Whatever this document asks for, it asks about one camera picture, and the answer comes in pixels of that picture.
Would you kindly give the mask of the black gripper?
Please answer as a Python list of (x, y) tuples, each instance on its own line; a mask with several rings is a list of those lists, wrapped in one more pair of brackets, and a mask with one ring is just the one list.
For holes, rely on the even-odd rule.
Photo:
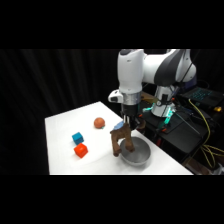
[(138, 111), (139, 111), (139, 105), (138, 104), (135, 104), (135, 105), (122, 104), (121, 109), (122, 109), (122, 113), (124, 114), (123, 116), (124, 124), (128, 124), (127, 116), (132, 116), (131, 129), (135, 130), (137, 127), (136, 115), (138, 114)]

